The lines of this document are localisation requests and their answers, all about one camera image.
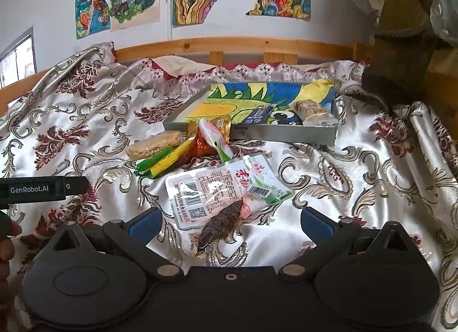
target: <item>bed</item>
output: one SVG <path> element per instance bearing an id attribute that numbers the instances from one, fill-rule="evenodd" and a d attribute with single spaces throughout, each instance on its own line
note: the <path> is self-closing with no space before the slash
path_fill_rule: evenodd
<path id="1" fill-rule="evenodd" d="M 264 63 L 224 66 L 228 51 L 261 53 Z M 200 52 L 209 52 L 209 64 L 179 56 Z M 301 56 L 329 63 L 297 65 Z M 63 222 L 127 221 L 152 206 L 161 209 L 163 226 L 148 247 L 185 271 L 193 265 L 278 269 L 313 248 L 299 223 L 301 209 L 312 206 L 331 219 L 351 218 L 362 227 L 400 221 L 440 282 L 432 325 L 438 331 L 455 329 L 458 152 L 447 128 L 455 129 L 456 99 L 452 91 L 446 95 L 431 86 L 440 82 L 456 91 L 455 79 L 442 72 L 427 75 L 431 101 L 442 101 L 440 110 L 446 109 L 440 116 L 421 102 L 389 114 L 381 104 L 361 100 L 367 96 L 360 79 L 369 57 L 370 47 L 361 44 L 270 38 L 178 40 L 116 51 L 104 43 L 0 90 L 0 108 L 19 98 L 0 118 L 2 177 L 84 175 L 91 183 L 88 193 L 64 202 L 10 206 L 10 216 L 23 227 L 14 239 L 11 287 L 19 292 L 22 275 Z M 319 78 L 331 79 L 337 93 L 335 145 L 232 142 L 236 156 L 265 153 L 295 196 L 249 216 L 196 258 L 192 234 L 174 222 L 165 177 L 153 182 L 134 176 L 135 163 L 125 148 L 162 131 L 162 121 L 210 83 Z M 183 169 L 217 163 L 214 156 L 193 159 Z M 352 286 L 358 282 L 348 279 Z M 9 314 L 9 331 L 32 326 L 20 297 Z"/>

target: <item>window frame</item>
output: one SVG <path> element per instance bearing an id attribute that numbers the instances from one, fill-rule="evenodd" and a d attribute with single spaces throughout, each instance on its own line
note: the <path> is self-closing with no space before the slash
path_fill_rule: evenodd
<path id="1" fill-rule="evenodd" d="M 33 27 L 30 27 L 22 35 L 20 35 L 16 40 L 14 40 L 4 51 L 0 53 L 0 61 L 5 59 L 9 54 L 16 50 L 24 41 L 28 40 L 31 37 L 31 50 L 33 53 L 33 66 L 35 68 L 35 73 L 37 73 L 37 58 L 35 56 L 35 40 L 33 38 Z M 0 80 L 0 89 L 4 88 L 2 80 Z"/>

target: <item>white satin fabric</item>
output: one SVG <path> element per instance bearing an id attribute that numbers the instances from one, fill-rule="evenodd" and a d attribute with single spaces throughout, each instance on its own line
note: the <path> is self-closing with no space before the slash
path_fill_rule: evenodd
<path id="1" fill-rule="evenodd" d="M 91 189 L 62 202 L 10 207 L 12 219 L 23 227 L 21 237 L 14 239 L 17 255 L 11 264 L 11 285 L 19 289 L 27 264 L 63 222 L 84 226 L 116 218 L 127 221 L 151 206 L 162 210 L 163 226 L 148 247 L 185 271 L 193 265 L 278 269 L 313 247 L 299 224 L 301 209 L 308 205 L 333 220 L 351 217 L 365 227 L 400 221 L 441 285 L 431 322 L 438 331 L 454 329 L 458 325 L 456 143 L 423 103 L 401 106 L 396 115 L 385 113 L 361 89 L 363 69 L 352 61 L 308 67 L 306 72 L 286 64 L 239 65 L 176 78 L 150 59 L 129 67 L 116 63 L 112 44 L 96 45 L 59 63 L 0 119 L 1 175 L 83 175 Z M 125 148 L 162 131 L 161 121 L 210 83 L 318 78 L 335 84 L 339 109 L 335 145 L 233 142 L 237 156 L 266 153 L 295 196 L 250 216 L 226 240 L 196 258 L 194 233 L 178 230 L 174 222 L 165 177 L 157 181 L 135 177 L 135 164 Z M 194 159 L 184 169 L 216 163 L 217 156 Z M 357 286 L 358 279 L 348 281 Z M 20 298 L 10 313 L 9 331 L 31 326 Z"/>

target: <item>cartoon eye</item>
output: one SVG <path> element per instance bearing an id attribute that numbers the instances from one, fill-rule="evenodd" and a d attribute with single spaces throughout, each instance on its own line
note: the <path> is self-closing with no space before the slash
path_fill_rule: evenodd
<path id="1" fill-rule="evenodd" d="M 275 120 L 271 124 L 280 124 L 280 125 L 300 125 L 302 121 L 299 117 L 292 111 L 274 111 L 270 114 L 270 117 L 273 117 Z"/>

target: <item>wooden bed frame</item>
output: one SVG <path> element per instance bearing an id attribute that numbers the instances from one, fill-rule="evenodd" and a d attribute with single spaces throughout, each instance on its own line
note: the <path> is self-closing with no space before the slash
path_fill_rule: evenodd
<path id="1" fill-rule="evenodd" d="M 458 138 L 458 74 L 454 64 L 458 54 L 453 50 L 453 63 L 444 69 L 443 53 L 433 59 L 425 77 L 424 89 L 430 98 L 430 104 L 441 117 L 450 133 Z M 224 65 L 224 53 L 262 53 L 264 63 L 285 62 L 297 64 L 298 56 L 334 60 L 368 60 L 372 48 L 364 44 L 341 46 L 315 41 L 294 40 L 287 38 L 262 37 L 209 37 L 172 40 L 152 44 L 138 45 L 115 51 L 119 62 L 142 58 L 157 58 L 167 55 L 188 53 L 208 53 L 209 63 L 215 66 Z M 20 98 L 46 74 L 47 70 L 38 72 L 21 81 L 0 89 L 0 115 L 8 110 L 8 103 Z"/>

